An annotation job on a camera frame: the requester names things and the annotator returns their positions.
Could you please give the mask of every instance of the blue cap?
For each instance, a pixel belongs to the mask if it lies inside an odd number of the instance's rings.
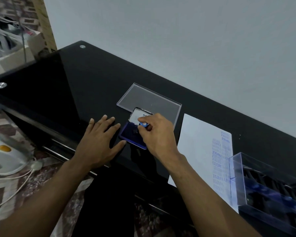
[[[142,125],[143,127],[147,127],[148,126],[148,123],[146,122],[139,122],[140,125]]]

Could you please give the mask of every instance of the forearm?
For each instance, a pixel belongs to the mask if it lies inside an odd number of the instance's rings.
[[[183,155],[168,170],[199,236],[260,236],[193,170]]]
[[[0,237],[50,236],[87,170],[70,161],[0,225]]]

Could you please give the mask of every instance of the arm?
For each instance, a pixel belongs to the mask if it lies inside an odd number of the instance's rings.
[[[150,124],[139,126],[149,151],[168,169],[190,213],[199,236],[248,236],[260,234],[220,198],[180,154],[173,125],[160,114],[138,118]]]
[[[75,156],[65,162],[60,170],[22,207],[0,224],[0,237],[50,236],[61,213],[87,173],[113,159],[124,147],[119,142],[112,149],[109,142],[120,124],[112,124],[114,117],[103,116],[94,123],[91,119],[79,143]]]

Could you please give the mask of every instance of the hand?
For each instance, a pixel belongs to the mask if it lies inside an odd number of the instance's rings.
[[[107,115],[104,115],[97,123],[91,119],[71,160],[75,161],[77,165],[83,165],[83,169],[89,172],[113,159],[126,144],[126,141],[120,141],[110,149],[110,140],[121,126],[118,123],[105,131],[114,120],[114,117],[107,119]]]
[[[157,157],[166,168],[170,168],[174,161],[182,158],[183,155],[179,153],[176,146],[173,124],[169,120],[160,114],[155,114],[140,117],[138,121],[149,124],[147,128],[139,125],[139,134],[150,153]]]

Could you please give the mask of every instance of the white appliance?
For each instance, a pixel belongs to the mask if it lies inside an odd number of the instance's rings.
[[[11,175],[23,169],[31,153],[16,140],[0,134],[0,175]]]

